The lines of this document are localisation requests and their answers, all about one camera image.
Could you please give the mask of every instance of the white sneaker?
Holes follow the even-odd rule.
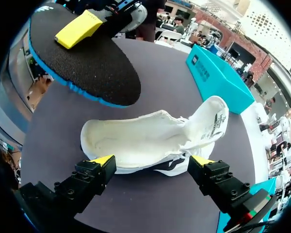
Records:
[[[187,171],[190,155],[209,158],[227,121],[226,103],[212,96],[189,119],[160,110],[135,119],[89,120],[81,131],[81,147],[90,160],[114,154],[116,174],[150,168],[174,176]]]

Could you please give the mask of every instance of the white chair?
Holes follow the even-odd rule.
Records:
[[[160,39],[162,37],[166,37],[167,38],[167,42],[160,41]],[[176,42],[176,41],[180,40],[181,37],[182,37],[182,34],[180,34],[180,33],[166,30],[166,31],[164,31],[164,32],[161,33],[161,35],[159,36],[159,38],[155,41],[155,44],[159,44],[159,45],[163,45],[163,46],[170,47],[171,46],[169,44],[170,43],[170,39],[173,39],[173,40],[175,40],[174,42]]]

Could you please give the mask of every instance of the dark gray table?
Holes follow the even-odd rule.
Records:
[[[202,103],[185,64],[187,54],[148,42],[116,43],[139,74],[140,99],[126,109],[110,108],[53,83],[32,117],[22,151],[22,183],[43,182],[53,190],[86,156],[80,132],[90,119],[128,119],[164,109],[189,117]],[[216,142],[210,159],[222,159],[243,182],[254,183],[249,139],[240,116],[230,114],[226,135]],[[76,219],[111,233],[214,233],[219,209],[204,197],[189,174],[167,177],[155,171],[115,175]]]

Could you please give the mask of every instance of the white perforated wall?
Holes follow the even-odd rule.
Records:
[[[240,22],[246,36],[265,47],[286,69],[291,68],[291,36],[271,9],[251,0]]]

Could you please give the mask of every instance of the teal box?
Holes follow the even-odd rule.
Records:
[[[240,114],[255,99],[239,74],[224,60],[194,45],[186,60],[203,101],[220,96],[231,112]]]

